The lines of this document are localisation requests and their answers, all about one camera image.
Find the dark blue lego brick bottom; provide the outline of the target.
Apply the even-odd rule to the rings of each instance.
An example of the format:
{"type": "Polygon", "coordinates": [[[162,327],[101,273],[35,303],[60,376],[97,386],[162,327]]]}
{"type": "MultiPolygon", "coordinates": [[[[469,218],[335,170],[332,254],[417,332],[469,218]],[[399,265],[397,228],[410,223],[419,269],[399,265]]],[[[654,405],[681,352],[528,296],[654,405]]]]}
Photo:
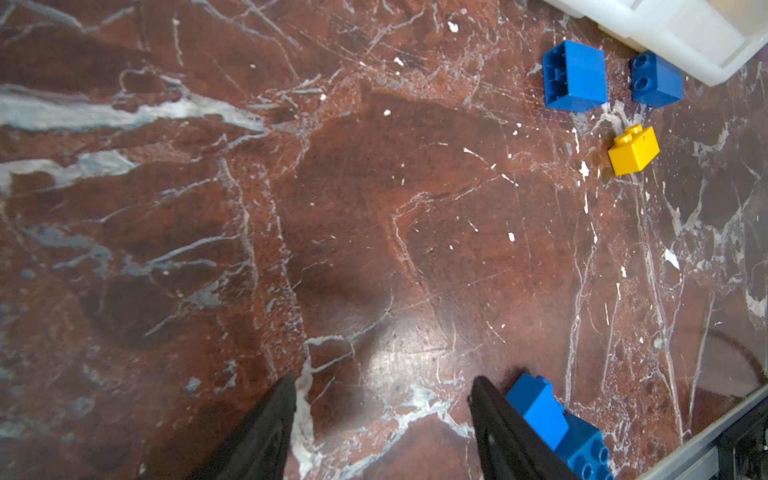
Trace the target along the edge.
{"type": "Polygon", "coordinates": [[[582,480],[614,480],[609,466],[611,451],[605,445],[600,429],[581,418],[566,412],[568,430],[555,449],[563,460],[582,480]]]}

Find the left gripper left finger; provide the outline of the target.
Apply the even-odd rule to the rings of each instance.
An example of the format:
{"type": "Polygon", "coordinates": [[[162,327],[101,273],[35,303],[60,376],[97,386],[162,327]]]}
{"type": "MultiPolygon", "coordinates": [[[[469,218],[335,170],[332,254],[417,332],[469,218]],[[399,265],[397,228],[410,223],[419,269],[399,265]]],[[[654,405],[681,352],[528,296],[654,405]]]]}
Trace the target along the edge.
{"type": "Polygon", "coordinates": [[[276,382],[189,479],[276,479],[284,477],[297,409],[295,379],[276,382]]]}

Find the small blue lego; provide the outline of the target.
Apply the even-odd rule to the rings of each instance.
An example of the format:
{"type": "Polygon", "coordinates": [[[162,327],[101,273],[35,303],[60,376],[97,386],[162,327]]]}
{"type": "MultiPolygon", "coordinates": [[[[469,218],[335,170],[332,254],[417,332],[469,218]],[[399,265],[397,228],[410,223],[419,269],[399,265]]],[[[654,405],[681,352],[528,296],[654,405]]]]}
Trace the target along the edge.
{"type": "Polygon", "coordinates": [[[659,108],[684,98],[681,70],[655,53],[646,51],[635,56],[630,69],[635,102],[659,108]]]}

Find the small yellow lego brick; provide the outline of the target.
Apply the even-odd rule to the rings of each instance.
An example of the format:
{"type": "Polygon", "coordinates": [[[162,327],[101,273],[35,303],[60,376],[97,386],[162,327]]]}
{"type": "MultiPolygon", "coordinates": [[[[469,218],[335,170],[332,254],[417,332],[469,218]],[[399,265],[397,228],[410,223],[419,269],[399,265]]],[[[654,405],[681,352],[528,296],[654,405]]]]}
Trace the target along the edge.
{"type": "Polygon", "coordinates": [[[660,147],[652,127],[635,125],[615,138],[608,151],[616,176],[637,173],[644,170],[660,153],[660,147]]]}

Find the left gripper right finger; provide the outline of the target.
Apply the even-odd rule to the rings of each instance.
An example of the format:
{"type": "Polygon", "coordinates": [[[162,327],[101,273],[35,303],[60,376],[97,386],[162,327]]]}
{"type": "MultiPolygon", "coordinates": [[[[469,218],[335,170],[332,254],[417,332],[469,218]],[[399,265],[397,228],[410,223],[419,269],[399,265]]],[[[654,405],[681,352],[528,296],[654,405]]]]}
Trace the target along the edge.
{"type": "Polygon", "coordinates": [[[577,477],[488,378],[474,378],[469,406],[486,480],[577,477]]]}

